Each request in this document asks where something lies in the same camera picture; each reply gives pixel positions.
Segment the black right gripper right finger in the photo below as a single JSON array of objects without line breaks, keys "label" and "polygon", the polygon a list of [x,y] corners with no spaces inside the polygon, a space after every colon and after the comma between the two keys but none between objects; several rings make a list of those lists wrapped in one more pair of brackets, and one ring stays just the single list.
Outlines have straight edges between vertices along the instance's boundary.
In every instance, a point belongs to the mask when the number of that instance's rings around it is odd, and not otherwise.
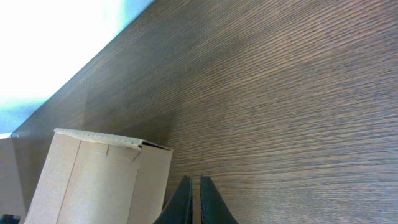
[{"label": "black right gripper right finger", "polygon": [[208,176],[200,177],[200,203],[202,224],[238,224]]}]

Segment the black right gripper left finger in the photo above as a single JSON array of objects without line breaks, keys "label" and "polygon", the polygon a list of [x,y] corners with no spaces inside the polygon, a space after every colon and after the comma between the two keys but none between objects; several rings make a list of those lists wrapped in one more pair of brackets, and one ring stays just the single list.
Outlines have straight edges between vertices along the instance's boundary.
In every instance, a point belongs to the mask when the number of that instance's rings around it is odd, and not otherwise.
[{"label": "black right gripper left finger", "polygon": [[193,180],[184,176],[154,224],[192,224]]}]

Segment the brown cardboard box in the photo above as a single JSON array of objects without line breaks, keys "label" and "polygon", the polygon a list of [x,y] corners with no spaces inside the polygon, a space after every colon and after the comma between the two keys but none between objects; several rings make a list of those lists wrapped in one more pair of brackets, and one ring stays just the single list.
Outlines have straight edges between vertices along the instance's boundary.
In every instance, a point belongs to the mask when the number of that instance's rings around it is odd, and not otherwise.
[{"label": "brown cardboard box", "polygon": [[172,150],[149,141],[57,128],[30,205],[14,138],[1,140],[2,223],[153,223]]}]

